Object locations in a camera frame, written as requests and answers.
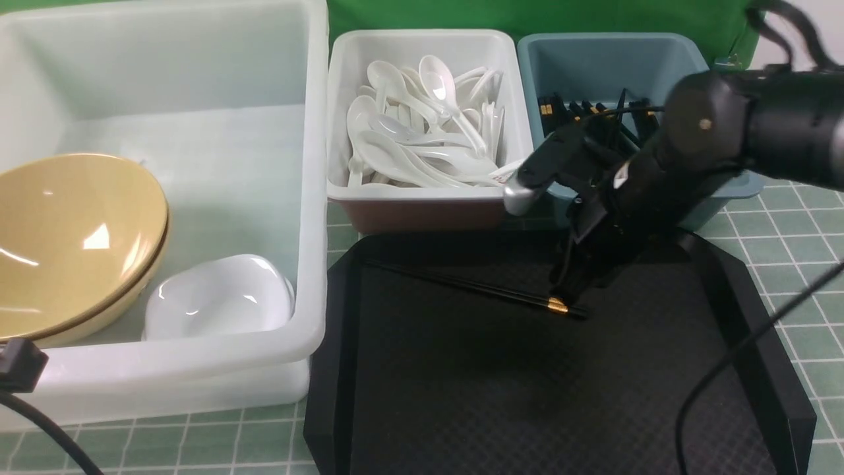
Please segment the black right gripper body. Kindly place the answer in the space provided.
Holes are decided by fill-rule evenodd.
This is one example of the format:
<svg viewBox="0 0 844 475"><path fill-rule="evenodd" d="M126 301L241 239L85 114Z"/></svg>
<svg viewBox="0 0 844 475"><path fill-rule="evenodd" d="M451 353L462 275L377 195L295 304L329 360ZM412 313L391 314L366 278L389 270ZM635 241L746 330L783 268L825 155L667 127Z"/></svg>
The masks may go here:
<svg viewBox="0 0 844 475"><path fill-rule="evenodd" d="M557 127L504 187L504 206L512 214L524 213L553 183L575 193L549 276L552 297L565 304L605 288L660 243L655 229L624 218L613 180L625 159L591 138L590 125L582 118Z"/></svg>

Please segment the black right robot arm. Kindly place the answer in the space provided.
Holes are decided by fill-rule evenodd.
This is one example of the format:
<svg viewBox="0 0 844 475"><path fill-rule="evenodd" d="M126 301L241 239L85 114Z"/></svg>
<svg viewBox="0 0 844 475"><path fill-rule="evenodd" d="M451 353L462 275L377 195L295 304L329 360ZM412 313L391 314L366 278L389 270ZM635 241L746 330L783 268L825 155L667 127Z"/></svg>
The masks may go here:
<svg viewBox="0 0 844 475"><path fill-rule="evenodd" d="M693 73L673 87L660 128L627 159L588 138L599 115L570 121L524 160L504 206L524 213L552 183L576 200L551 271L551 295L572 306L745 170L842 190L842 67Z"/></svg>

